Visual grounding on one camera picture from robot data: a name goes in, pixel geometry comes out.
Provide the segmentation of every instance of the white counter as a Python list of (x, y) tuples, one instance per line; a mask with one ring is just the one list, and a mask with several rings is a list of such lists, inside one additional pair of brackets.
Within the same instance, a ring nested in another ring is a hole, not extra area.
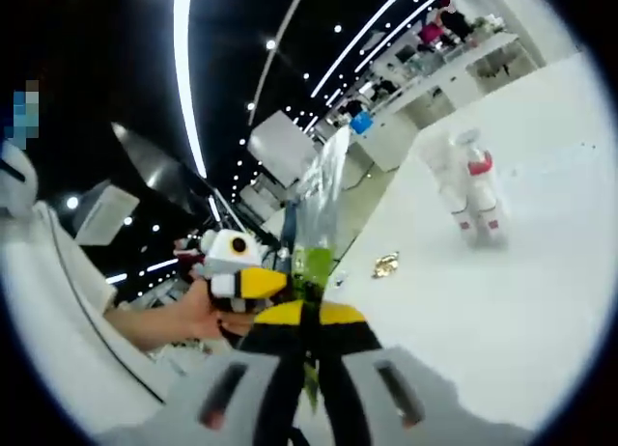
[(455, 109), (480, 100), (485, 93), (467, 68), (495, 50), (517, 41), (515, 34), (498, 33), (456, 57), (434, 74), (413, 79), (374, 110), (374, 124), (363, 135), (354, 134), (351, 142), (358, 142), (382, 171), (399, 167), (418, 133), (416, 123), (402, 110), (436, 87), (442, 90)]
[(470, 98), (464, 99), (461, 97), (462, 92), (459, 90), (457, 90), (454, 94), (449, 95), (449, 91), (453, 89), (451, 83), (456, 82), (457, 80), (463, 81), (463, 78), (469, 75), (466, 68), (482, 58), (485, 58), (490, 53), (503, 48), (510, 43), (516, 42), (517, 40), (517, 35), (509, 33), (498, 33), (491, 36), (486, 41), (481, 42), (477, 47), (469, 49), (459, 57), (447, 63), (434, 74), (421, 78), (420, 80), (418, 78), (412, 79), (388, 101), (379, 105), (379, 107), (374, 110), (374, 114), (376, 117), (381, 117), (382, 115), (393, 115), (412, 101), (427, 94), (435, 87), (441, 88), (451, 99), (456, 108), (468, 105), (475, 99), (482, 96), (478, 86), (476, 86), (476, 84), (471, 85), (471, 83), (466, 80), (465, 85), (471, 86), (472, 89), (468, 92)]
[[(348, 278), (327, 297), (358, 307), (385, 346), (419, 361), (428, 414), (413, 444), (521, 444), (483, 432), (537, 432), (585, 375), (616, 298), (616, 128), (602, 93), (578, 54), (425, 128), (339, 265)], [(510, 207), (505, 250), (464, 245), (415, 154), (472, 126)], [(399, 270), (372, 279), (376, 258), (393, 251)]]

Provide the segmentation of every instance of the black ceiling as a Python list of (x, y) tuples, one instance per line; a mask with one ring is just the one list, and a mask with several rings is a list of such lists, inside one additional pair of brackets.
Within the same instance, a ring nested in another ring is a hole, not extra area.
[[(239, 140), (250, 133), (246, 105), (267, 59), (266, 41), (276, 35), (292, 1), (191, 0), (193, 108), (209, 183), (224, 194), (234, 183), (247, 184), (254, 171), (264, 171)], [(350, 81), (364, 41), (311, 99), (313, 88), (385, 1), (302, 0), (277, 47), (254, 124), (288, 105), (292, 118), (305, 111), (301, 125), (311, 119), (310, 112), (323, 114), (323, 95), (341, 85), (340, 73)], [(22, 88), (26, 79), (40, 80), (40, 138), (29, 143), (27, 152), (41, 176), (41, 197), (62, 210), (69, 194), (105, 179), (139, 196), (133, 225), (123, 228), (112, 245), (88, 249), (105, 275), (129, 273), (120, 288), (136, 292), (150, 280), (136, 277), (136, 271), (169, 259), (172, 240), (202, 221), (145, 186), (110, 126), (121, 123), (195, 169), (175, 73), (174, 0), (16, 3), (34, 14), (11, 32), (18, 72), (11, 89)], [(384, 29), (386, 22), (394, 28), (417, 5), (399, 0), (376, 28)], [(336, 24), (343, 28), (339, 34)], [(305, 72), (310, 74), (306, 81)], [(239, 182), (233, 181), (236, 174)], [(158, 233), (152, 232), (153, 224), (161, 226)]]

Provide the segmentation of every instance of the pixelated blur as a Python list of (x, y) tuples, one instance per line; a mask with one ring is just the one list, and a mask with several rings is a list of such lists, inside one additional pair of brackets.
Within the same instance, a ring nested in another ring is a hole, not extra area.
[(28, 139), (39, 137), (39, 81), (26, 81), (23, 91), (14, 91), (13, 125), (5, 126), (4, 137), (22, 150)]

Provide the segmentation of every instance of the human hand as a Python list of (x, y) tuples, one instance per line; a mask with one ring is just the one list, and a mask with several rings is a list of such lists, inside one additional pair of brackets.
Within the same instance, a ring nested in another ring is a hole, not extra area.
[(251, 329), (253, 314), (223, 313), (212, 306), (208, 284), (195, 280), (178, 302), (179, 318), (188, 326), (191, 338), (222, 338), (219, 323), (229, 332), (244, 336)]

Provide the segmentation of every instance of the gold wrapper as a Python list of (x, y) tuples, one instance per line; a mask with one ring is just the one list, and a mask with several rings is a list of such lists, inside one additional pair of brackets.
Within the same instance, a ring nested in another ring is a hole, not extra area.
[(399, 267), (399, 251), (391, 253), (386, 256), (382, 256), (376, 260), (374, 266), (374, 279), (380, 279), (387, 277), (397, 270)]

